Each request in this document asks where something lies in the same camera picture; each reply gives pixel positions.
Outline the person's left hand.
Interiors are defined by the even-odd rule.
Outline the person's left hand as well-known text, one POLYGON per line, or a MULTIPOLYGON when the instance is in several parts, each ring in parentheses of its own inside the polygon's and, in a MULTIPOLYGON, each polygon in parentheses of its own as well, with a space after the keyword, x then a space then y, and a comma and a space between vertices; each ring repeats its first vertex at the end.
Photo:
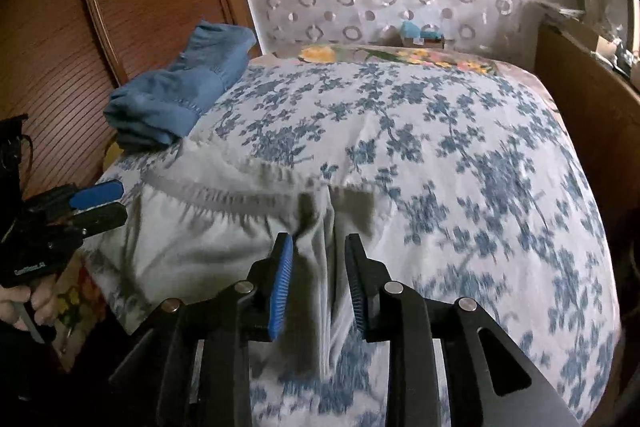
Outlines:
POLYGON ((20 331, 27 331, 18 306, 32 308, 32 321, 38 325, 49 325, 58 316, 58 297, 56 297, 56 276, 41 279, 34 286, 15 286, 0 288, 0 319, 20 331))

